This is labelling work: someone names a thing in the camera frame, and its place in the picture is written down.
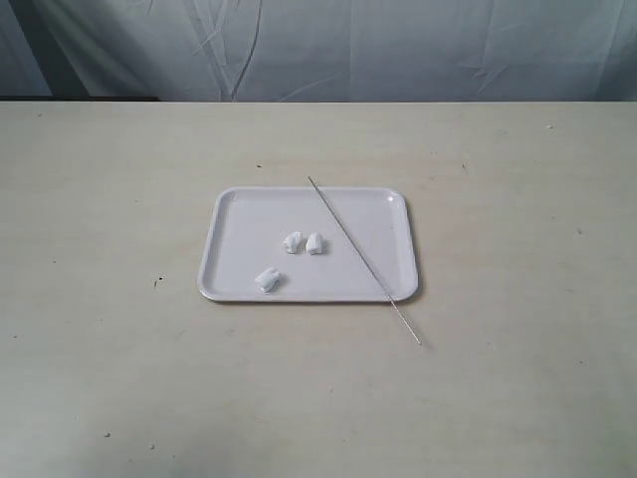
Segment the white marshmallow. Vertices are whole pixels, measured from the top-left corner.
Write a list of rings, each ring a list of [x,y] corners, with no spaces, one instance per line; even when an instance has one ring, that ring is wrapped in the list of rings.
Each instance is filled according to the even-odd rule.
[[[294,231],[290,233],[283,241],[283,246],[287,254],[295,255],[303,242],[303,233]]]
[[[306,251],[310,255],[320,255],[326,250],[325,241],[322,235],[318,232],[313,232],[307,238]]]
[[[262,292],[270,293],[278,286],[282,278],[283,275],[277,268],[270,267],[255,278],[255,283]]]

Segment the thin metal skewer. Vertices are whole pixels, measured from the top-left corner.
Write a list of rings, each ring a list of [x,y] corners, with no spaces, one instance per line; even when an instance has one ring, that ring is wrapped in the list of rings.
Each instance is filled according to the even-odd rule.
[[[356,243],[354,237],[347,230],[346,226],[344,225],[344,223],[342,222],[342,220],[338,216],[338,214],[335,211],[335,209],[330,205],[327,197],[324,195],[322,190],[319,188],[319,186],[317,185],[317,183],[314,181],[314,179],[311,176],[307,175],[307,180],[310,183],[310,185],[313,188],[313,190],[315,191],[315,193],[318,195],[318,197],[321,200],[321,202],[323,203],[323,205],[326,207],[326,209],[329,212],[329,214],[331,215],[331,217],[336,222],[338,228],[342,231],[342,233],[344,234],[345,238],[347,239],[347,241],[349,242],[351,247],[354,249],[357,257],[360,259],[360,261],[362,262],[362,264],[364,265],[364,267],[366,268],[366,270],[370,274],[370,276],[373,279],[373,281],[377,284],[377,286],[382,291],[382,293],[383,293],[386,301],[388,302],[388,304],[392,307],[394,312],[398,315],[398,317],[402,321],[403,325],[407,328],[408,332],[411,334],[411,336],[415,340],[416,344],[419,347],[423,347],[423,342],[420,339],[418,333],[415,331],[414,327],[410,324],[408,319],[404,316],[402,311],[399,309],[399,307],[397,306],[397,304],[394,301],[393,297],[389,293],[389,290],[384,285],[382,280],[379,278],[379,276],[375,272],[374,268],[372,267],[371,263],[367,260],[367,258],[365,257],[363,251],[360,249],[360,247]]]

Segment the white plastic tray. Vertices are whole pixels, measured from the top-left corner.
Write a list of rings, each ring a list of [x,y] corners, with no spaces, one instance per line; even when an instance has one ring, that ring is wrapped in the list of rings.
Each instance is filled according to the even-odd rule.
[[[235,187],[198,274],[217,302],[395,302],[419,288],[407,205],[382,187]]]

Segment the white backdrop curtain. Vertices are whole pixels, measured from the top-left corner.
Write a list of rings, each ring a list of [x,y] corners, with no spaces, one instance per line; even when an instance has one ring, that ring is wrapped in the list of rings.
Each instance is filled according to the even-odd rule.
[[[632,101],[632,1],[5,1],[1,94]]]

